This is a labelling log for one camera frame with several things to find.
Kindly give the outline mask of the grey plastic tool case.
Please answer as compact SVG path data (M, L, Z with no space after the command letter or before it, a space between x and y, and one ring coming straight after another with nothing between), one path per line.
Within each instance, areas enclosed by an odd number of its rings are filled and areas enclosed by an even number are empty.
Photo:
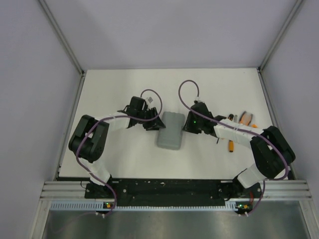
M165 128L160 129L158 132L157 147L180 150L185 115L174 112L164 112L162 121L165 124Z

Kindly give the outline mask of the orange black screwdriver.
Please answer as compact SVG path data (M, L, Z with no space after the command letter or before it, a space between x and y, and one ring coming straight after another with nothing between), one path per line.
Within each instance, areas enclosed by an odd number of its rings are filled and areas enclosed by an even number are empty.
M228 151L234 152L234 142L231 140L228 141Z
M233 120L234 120L234 115L233 115L233 114L230 114L230 115L228 116L228 119L231 120L231 121L233 121Z

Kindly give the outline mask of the orange pliers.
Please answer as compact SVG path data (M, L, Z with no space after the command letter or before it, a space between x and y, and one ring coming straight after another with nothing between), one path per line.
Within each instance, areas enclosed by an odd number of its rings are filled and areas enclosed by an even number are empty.
M239 119L239 123L246 126L250 126L253 120L253 116L254 115L252 113L244 111Z

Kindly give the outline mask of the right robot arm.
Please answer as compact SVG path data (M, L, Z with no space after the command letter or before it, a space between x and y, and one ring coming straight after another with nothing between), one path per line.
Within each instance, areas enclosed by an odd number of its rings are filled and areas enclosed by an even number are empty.
M260 129L236 123L223 116L214 117L202 101L195 100L189 108L183 131L205 133L252 150L254 163L234 178L232 189L238 197L246 196L251 191L251 186L259 181L276 178L296 159L295 153L277 127L271 125Z

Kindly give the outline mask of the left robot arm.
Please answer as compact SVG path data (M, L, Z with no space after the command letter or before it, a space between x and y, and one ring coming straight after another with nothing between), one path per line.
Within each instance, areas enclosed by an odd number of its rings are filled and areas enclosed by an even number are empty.
M165 128L160 113L153 106L151 97L132 97L123 110L114 114L101 119L89 115L80 118L68 148L76 156L78 164L89 173L90 180L97 184L95 190L101 197L109 197L113 191L113 185L108 182L111 174L100 159L108 134L137 124L141 124L146 131Z

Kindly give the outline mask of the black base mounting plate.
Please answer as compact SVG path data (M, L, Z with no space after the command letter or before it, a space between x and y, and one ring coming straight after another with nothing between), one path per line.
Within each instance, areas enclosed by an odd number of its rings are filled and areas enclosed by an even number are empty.
M237 180L113 178L107 186L89 182L86 199L117 199L117 206L224 206L235 198L261 196L261 185L244 188Z

